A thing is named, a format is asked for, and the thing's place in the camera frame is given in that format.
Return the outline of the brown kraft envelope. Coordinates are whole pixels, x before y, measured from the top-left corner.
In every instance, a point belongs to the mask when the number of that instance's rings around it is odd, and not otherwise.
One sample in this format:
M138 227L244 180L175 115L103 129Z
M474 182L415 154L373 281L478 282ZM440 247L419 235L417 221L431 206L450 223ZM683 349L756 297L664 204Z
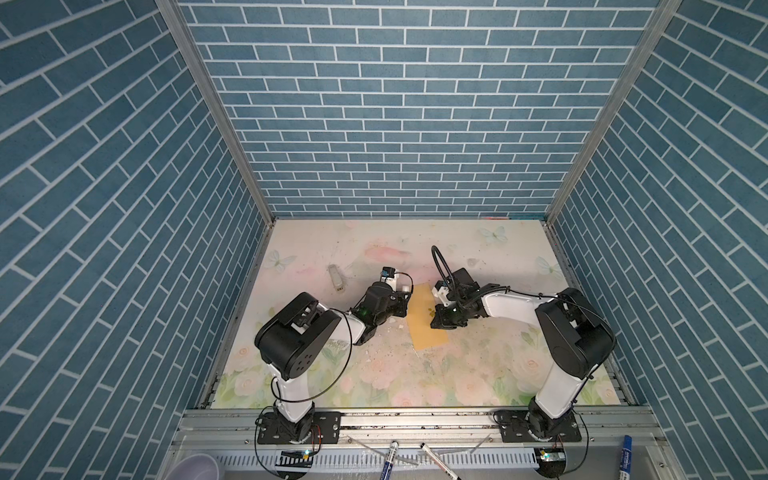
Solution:
M431 328L430 324L434 315L435 299L431 287L426 283L416 285L409 300L407 316L405 317L416 351L432 349L449 343L449 336L446 331Z

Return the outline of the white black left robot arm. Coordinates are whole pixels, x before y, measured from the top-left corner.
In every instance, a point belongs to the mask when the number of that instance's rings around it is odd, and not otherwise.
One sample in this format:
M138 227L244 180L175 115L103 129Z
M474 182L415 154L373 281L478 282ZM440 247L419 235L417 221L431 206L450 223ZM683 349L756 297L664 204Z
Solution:
M396 277L371 284L348 311L330 308L307 292L298 294L263 325L254 339L261 359L270 368L277 415L291 426L312 420L309 393L311 365L331 340L363 345L392 317L407 315L413 285L400 286Z

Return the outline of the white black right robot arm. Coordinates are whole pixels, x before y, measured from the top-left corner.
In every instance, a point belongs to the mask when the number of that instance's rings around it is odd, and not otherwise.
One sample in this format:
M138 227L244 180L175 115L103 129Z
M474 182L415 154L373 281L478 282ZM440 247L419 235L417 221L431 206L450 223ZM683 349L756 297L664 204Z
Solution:
M587 298L569 287L557 294L527 293L509 286L480 285L461 268L432 288L430 327L453 330L471 320L498 318L526 324L547 348L549 368L522 418L525 436L551 441L575 426L573 407L594 373L613 352L616 336Z

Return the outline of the grey stapler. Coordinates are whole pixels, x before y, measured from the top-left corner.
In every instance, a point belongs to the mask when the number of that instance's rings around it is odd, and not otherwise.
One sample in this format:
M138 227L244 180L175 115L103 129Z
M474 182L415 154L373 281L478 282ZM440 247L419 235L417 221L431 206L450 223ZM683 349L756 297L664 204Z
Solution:
M340 268L335 264L331 264L328 266L327 271L334 290L337 292L344 291L346 283Z

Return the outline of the black marker pen middle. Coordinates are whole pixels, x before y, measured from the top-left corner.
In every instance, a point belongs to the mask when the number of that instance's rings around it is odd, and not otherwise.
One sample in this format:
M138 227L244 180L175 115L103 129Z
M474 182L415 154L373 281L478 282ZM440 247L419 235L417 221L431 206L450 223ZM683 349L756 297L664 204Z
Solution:
M427 457L438 466L451 480L461 480L461 477L426 443L420 445L420 449Z

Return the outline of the blue marker pen left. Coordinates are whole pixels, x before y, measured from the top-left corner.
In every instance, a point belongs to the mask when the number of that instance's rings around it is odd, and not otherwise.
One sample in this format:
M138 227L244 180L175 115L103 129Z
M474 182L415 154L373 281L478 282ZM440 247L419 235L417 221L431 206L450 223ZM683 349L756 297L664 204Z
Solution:
M392 441L390 443L388 452L385 456L383 468L381 471L381 475L379 477L380 480L389 480L391 478L391 474L394 468L394 463L396 460L398 449L399 449L399 442L396 440Z

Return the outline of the blue marker pen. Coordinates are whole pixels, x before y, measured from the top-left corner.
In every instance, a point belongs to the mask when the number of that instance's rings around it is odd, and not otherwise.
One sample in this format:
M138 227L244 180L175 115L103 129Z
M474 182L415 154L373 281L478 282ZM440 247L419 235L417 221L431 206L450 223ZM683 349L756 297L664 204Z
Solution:
M381 471L381 475L379 477L380 480L389 480L391 478L391 474L394 468L394 463L396 460L398 449L399 449L399 442L396 440L392 441L390 443L388 452L385 456L383 468Z
M632 469L633 439L630 435L625 435L623 439L620 462L618 467L618 479L630 480Z

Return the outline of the left circuit board green led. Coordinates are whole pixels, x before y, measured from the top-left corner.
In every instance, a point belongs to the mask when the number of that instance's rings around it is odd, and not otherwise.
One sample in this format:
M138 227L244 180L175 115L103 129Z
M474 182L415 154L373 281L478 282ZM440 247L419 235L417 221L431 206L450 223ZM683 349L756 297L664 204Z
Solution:
M274 471L280 479L299 480L305 477L314 464L314 454L309 451L282 451L276 457Z

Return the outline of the circuit board green led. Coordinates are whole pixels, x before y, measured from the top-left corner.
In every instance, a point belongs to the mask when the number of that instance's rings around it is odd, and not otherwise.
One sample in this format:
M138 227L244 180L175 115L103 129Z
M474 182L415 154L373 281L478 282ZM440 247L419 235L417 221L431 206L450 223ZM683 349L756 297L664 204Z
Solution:
M567 467L567 456L563 449L535 448L534 458L537 473L546 479L559 479Z
M309 451L282 451L276 457L274 471L280 479L299 480L305 477L314 464L314 454Z

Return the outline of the right circuit board green led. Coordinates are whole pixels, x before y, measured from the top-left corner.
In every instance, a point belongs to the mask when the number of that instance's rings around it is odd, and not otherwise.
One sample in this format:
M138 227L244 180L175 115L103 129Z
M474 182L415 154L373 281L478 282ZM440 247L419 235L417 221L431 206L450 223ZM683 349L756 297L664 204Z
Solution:
M546 479L559 479L567 467L567 456L563 449L535 448L534 458L537 473Z

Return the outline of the blue marker pen right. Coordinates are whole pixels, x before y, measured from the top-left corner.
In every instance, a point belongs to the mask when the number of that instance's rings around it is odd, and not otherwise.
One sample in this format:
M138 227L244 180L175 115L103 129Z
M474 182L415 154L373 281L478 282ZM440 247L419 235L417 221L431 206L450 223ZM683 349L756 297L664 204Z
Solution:
M630 480L632 469L633 439L630 435L625 435L623 439L620 462L618 467L618 479Z

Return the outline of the white cup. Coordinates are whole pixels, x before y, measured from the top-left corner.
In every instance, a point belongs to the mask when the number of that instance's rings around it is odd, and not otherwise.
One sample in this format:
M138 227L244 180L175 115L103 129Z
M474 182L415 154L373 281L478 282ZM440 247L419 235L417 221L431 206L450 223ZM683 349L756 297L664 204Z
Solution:
M209 454L191 455L171 468L165 480L221 480L224 470L219 462Z

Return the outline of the metal corner post left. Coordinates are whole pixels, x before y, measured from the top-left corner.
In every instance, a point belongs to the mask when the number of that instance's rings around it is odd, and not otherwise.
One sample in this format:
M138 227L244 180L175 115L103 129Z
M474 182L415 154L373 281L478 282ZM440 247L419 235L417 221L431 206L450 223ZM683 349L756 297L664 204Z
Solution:
M271 228L275 222L274 214L258 185L254 171L196 46L179 3L171 0L158 0L156 4L233 158L235 166L254 200L257 210L266 225Z

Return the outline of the metal corner post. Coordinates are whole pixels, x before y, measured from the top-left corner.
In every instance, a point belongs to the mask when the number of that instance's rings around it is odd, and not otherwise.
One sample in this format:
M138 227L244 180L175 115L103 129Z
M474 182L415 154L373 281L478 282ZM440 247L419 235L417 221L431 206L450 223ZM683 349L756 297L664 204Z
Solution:
M257 210L266 225L271 228L275 222L274 214L258 185L254 171L196 46L179 3L171 0L158 0L156 4L233 158L235 166L254 200Z
M554 200L546 210L544 225L547 228L554 226L557 218L563 211L569 196L586 171L608 128L627 99L630 90L681 3L681 0L661 0L658 2L640 36L638 44L632 50L621 74L616 80L606 104L598 114L591 131L586 135L581 150L576 155L574 162L565 175Z

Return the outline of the metal corner post right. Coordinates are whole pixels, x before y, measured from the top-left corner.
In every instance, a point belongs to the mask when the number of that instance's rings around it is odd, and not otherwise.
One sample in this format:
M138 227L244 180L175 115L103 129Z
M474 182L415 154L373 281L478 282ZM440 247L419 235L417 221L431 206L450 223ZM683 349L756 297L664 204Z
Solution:
M569 196L586 171L608 128L627 99L630 90L681 3L681 0L661 0L658 2L640 36L638 44L632 50L621 74L616 80L606 104L598 114L591 131L586 135L581 150L576 155L574 162L565 175L554 200L546 210L544 225L547 228L554 226L557 218L563 211Z

